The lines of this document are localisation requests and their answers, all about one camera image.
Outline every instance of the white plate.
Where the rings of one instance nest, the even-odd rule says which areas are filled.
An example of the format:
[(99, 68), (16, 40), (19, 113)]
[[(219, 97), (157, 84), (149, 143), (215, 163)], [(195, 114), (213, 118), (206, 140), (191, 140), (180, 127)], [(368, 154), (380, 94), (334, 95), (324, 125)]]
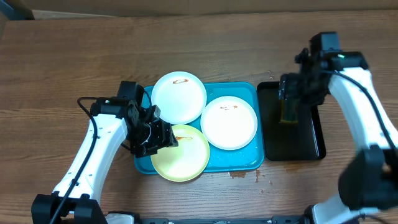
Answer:
[(187, 124), (197, 119), (206, 106), (203, 83), (188, 72), (163, 76), (152, 90), (152, 104), (160, 108), (160, 118), (171, 124)]
[(203, 110), (201, 131), (212, 145), (235, 150), (249, 144), (257, 131), (257, 116), (251, 106), (235, 96), (222, 96)]

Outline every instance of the wooden table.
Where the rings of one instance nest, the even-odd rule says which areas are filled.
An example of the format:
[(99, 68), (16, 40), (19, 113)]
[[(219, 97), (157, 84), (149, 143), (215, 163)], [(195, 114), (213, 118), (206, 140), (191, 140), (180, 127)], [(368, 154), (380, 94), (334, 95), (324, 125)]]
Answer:
[[(7, 22), (0, 43), (0, 222), (30, 223), (35, 196), (49, 194), (66, 173), (88, 127), (78, 97), (114, 96), (121, 80), (153, 85), (176, 70), (203, 82), (276, 81), (298, 70), (294, 56), (320, 31), (338, 31), (343, 49), (362, 51), (398, 126), (397, 28), (398, 11)], [(355, 155), (337, 102), (328, 96), (319, 110), (327, 148), (321, 161), (264, 162), (252, 172), (174, 183), (139, 173), (120, 149), (101, 207), (172, 219), (301, 214), (337, 193)], [(380, 217), (394, 223), (397, 210)]]

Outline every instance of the wood grain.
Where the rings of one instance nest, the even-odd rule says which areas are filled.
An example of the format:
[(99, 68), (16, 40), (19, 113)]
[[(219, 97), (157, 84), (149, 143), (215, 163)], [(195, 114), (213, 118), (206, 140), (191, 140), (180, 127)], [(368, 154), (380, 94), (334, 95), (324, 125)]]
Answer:
[[(10, 21), (0, 42), (0, 222), (30, 223), (36, 194), (49, 194), (69, 168), (88, 124), (79, 96), (114, 96), (121, 80), (153, 85), (176, 70), (203, 82), (275, 81), (298, 70), (294, 55), (320, 31), (338, 31), (345, 50), (362, 51), (397, 126), (397, 27), (398, 11)], [(265, 161), (259, 175), (203, 174), (181, 184), (139, 173), (121, 149), (101, 207), (172, 219), (301, 214), (337, 193), (355, 154), (337, 102), (329, 96), (319, 110), (321, 161)], [(397, 210), (380, 217), (394, 223)]]
[(109, 16), (182, 16), (203, 14), (398, 9), (395, 0), (6, 0), (31, 10)]
[(8, 21), (8, 18), (0, 11), (0, 38), (2, 36), (2, 32), (4, 30), (4, 27), (6, 26), (6, 22)]

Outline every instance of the wire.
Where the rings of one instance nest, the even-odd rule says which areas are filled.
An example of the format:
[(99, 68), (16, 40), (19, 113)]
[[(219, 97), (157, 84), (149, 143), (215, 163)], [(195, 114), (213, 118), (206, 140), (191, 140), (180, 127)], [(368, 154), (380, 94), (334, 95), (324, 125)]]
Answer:
[(386, 128), (386, 125), (384, 124), (384, 122), (383, 122), (383, 120), (381, 118), (380, 111), (378, 110), (377, 105), (374, 102), (374, 100), (373, 100), (372, 96), (370, 95), (370, 93), (368, 92), (368, 90), (365, 87), (363, 87), (360, 83), (358, 83), (357, 81), (352, 79), (351, 77), (348, 77), (348, 76), (346, 76), (346, 75), (344, 75), (344, 74), (342, 74), (340, 72), (333, 72), (333, 71), (322, 71), (322, 72), (329, 73), (329, 74), (332, 74), (332, 75), (338, 75), (338, 76), (350, 81), (351, 83), (356, 85), (366, 95), (366, 97), (368, 98), (370, 104), (372, 105), (373, 111), (374, 111), (374, 113), (376, 115), (377, 120), (379, 121), (381, 131), (383, 132), (383, 135), (386, 138), (386, 140), (388, 142), (388, 145), (390, 145), (391, 149), (396, 150), (396, 146), (395, 146), (394, 142), (392, 141), (392, 139), (390, 137), (390, 134), (389, 134), (389, 132), (388, 132), (388, 130)]
[(120, 144), (123, 148), (125, 148), (125, 149), (127, 149), (128, 151), (130, 151), (131, 149), (130, 149), (130, 147), (129, 146), (127, 146), (127, 145), (125, 145), (124, 143), (122, 143), (122, 144)]
[(78, 105), (80, 106), (80, 108), (87, 114), (87, 116), (90, 118), (91, 122), (93, 123), (93, 128), (94, 128), (93, 141), (91, 142), (91, 146), (90, 146), (90, 148), (89, 148), (89, 150), (88, 150), (88, 152), (87, 152), (87, 155), (86, 155), (86, 157), (85, 157), (85, 160), (83, 161), (83, 163), (81, 163), (81, 166), (80, 166), (79, 170), (77, 171), (75, 178), (72, 179), (72, 181), (71, 181), (71, 183), (70, 183), (70, 186), (69, 186), (67, 192), (66, 192), (65, 195), (63, 196), (63, 198), (62, 198), (60, 204), (58, 205), (58, 207), (57, 207), (57, 209), (56, 209), (54, 215), (52, 216), (52, 218), (51, 218), (51, 220), (50, 220), (50, 224), (54, 224), (54, 223), (59, 219), (58, 216), (59, 216), (59, 214), (60, 214), (60, 212), (61, 212), (61, 210), (62, 210), (62, 207), (63, 207), (63, 205), (65, 204), (65, 202), (67, 201), (68, 196), (69, 196), (70, 193), (72, 192), (72, 189), (73, 189), (74, 186), (76, 185), (76, 183), (77, 183), (79, 177), (81, 176), (81, 173), (83, 172), (83, 169), (85, 168), (85, 166), (86, 166), (86, 164), (87, 164), (87, 162), (88, 162), (88, 159), (90, 158), (91, 153), (93, 152), (93, 149), (94, 149), (94, 146), (95, 146), (95, 142), (96, 142), (97, 137), (98, 137), (98, 135), (97, 135), (97, 133), (98, 133), (97, 124), (95, 123), (94, 117), (93, 117), (93, 115), (91, 115), (91, 113), (82, 105), (82, 103), (80, 103), (80, 101), (81, 101), (81, 100), (98, 100), (98, 99), (99, 99), (98, 97), (81, 97), (81, 98), (77, 99), (77, 104), (78, 104)]
[(150, 98), (150, 96), (149, 96), (149, 93), (148, 93), (146, 90), (144, 90), (144, 93), (145, 93), (145, 95), (147, 95), (147, 97), (148, 97), (148, 100), (149, 100), (149, 108), (152, 109), (152, 100), (151, 100), (151, 98)]

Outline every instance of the yellow plate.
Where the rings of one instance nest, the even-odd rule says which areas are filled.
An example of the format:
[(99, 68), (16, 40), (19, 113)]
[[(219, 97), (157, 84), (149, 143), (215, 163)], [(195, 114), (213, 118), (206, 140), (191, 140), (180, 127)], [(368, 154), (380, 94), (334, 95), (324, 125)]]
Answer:
[(209, 162), (209, 142), (194, 127), (175, 125), (172, 129), (178, 146), (159, 149), (157, 154), (150, 156), (152, 164), (167, 180), (192, 180), (203, 172)]

